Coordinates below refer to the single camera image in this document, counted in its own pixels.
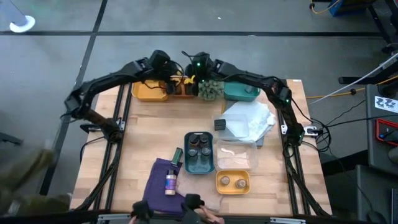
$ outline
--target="blue tray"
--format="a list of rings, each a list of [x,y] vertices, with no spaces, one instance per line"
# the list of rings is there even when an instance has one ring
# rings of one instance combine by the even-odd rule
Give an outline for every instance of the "blue tray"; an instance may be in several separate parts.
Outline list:
[[[189,150],[189,136],[191,134],[207,134],[208,136],[208,147],[210,149],[209,158],[206,161],[203,161],[201,156],[201,147],[195,146],[198,149],[198,158],[196,161],[192,161],[189,158],[188,150]],[[214,170],[214,161],[213,161],[213,136],[208,132],[203,131],[195,131],[187,133],[184,137],[184,168],[190,174],[208,174]]]

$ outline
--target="purple cloth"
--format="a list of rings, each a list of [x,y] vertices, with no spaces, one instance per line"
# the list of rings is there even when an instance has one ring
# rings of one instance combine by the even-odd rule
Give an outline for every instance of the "purple cloth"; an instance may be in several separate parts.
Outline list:
[[[175,193],[175,195],[165,195],[166,175],[172,169],[177,175],[180,171],[182,163],[178,163],[178,167],[171,164],[171,161],[157,158],[144,191],[143,200],[148,201],[149,208],[155,211],[181,215],[181,203],[185,201],[185,197]]]

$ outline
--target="white sticker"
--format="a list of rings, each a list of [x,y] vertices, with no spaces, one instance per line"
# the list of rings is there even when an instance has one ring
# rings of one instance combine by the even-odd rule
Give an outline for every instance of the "white sticker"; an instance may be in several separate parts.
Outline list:
[[[386,111],[398,113],[398,100],[374,96],[374,107]]]

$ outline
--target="bottle cap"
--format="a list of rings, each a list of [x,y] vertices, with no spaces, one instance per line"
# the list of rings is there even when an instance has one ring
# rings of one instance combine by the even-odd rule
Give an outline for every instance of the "bottle cap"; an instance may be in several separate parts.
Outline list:
[[[191,134],[191,136],[189,136],[189,142],[191,143],[191,144],[196,144],[196,143],[198,143],[199,142],[199,135],[197,135],[197,134]]]
[[[175,175],[175,170],[169,170],[169,172],[167,173],[167,175]]]
[[[207,143],[208,140],[209,140],[209,136],[207,136],[207,134],[201,134],[201,135],[200,135],[200,141],[201,141],[202,143]]]
[[[196,156],[198,154],[198,151],[196,149],[190,149],[188,151],[189,156]]]
[[[210,153],[211,153],[211,150],[209,148],[207,148],[207,147],[204,147],[203,149],[201,149],[201,153],[204,156],[209,156]]]

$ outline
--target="person's hand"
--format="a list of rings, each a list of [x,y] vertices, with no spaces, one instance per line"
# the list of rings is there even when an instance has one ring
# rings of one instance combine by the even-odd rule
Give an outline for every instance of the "person's hand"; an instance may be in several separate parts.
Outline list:
[[[136,224],[136,223],[137,223],[136,220],[137,220],[136,217],[132,217],[132,218],[130,219],[129,224]]]
[[[201,210],[203,211],[203,213],[206,215],[206,218],[209,222],[211,223],[219,223],[219,224],[225,224],[224,219],[215,216],[211,211],[207,210],[206,207],[204,207],[203,205],[200,205]]]

